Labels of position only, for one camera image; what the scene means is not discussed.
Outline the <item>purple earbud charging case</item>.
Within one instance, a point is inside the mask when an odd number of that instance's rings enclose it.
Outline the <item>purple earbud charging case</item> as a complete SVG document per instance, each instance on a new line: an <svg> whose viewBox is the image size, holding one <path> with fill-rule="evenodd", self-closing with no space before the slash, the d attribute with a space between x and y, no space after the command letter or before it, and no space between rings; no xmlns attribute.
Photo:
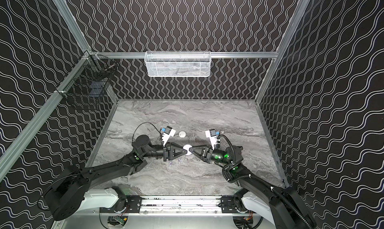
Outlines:
<svg viewBox="0 0 384 229"><path fill-rule="evenodd" d="M193 146L192 145L184 145L183 146L183 149L187 151L187 156L191 155L192 152L190 151L190 149L192 148Z"/></svg>

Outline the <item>white earbud charging case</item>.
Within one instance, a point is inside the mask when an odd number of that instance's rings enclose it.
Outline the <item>white earbud charging case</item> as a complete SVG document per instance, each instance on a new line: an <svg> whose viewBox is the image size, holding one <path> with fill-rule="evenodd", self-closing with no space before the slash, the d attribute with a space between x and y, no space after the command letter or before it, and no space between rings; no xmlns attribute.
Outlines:
<svg viewBox="0 0 384 229"><path fill-rule="evenodd" d="M185 138L186 135L187 135L187 134L186 134L186 132L184 132L184 131L180 131L180 132L179 132L179 137L180 137L180 138Z"/></svg>

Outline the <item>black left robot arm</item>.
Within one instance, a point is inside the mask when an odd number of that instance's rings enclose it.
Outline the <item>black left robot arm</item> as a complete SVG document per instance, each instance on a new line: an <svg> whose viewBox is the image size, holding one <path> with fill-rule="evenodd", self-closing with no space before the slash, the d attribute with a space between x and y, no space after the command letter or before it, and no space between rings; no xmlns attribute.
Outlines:
<svg viewBox="0 0 384 229"><path fill-rule="evenodd" d="M83 169L66 168L43 193L54 220L61 221L74 214L89 189L141 171L148 164L145 158L162 158L166 162L188 153L175 143L153 145L147 135L139 136L132 143L132 147L133 150L129 154L111 163Z"/></svg>

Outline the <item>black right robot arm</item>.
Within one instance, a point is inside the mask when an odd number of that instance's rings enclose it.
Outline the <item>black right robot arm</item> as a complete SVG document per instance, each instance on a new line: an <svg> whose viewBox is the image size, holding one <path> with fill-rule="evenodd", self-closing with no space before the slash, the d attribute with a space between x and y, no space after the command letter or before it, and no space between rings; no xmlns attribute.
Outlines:
<svg viewBox="0 0 384 229"><path fill-rule="evenodd" d="M254 212L277 229L314 229L317 224L304 201L292 188L283 189L253 174L244 164L243 147L213 149L210 146L191 147L189 151L205 163L222 166L225 180L242 188L238 192L238 207Z"/></svg>

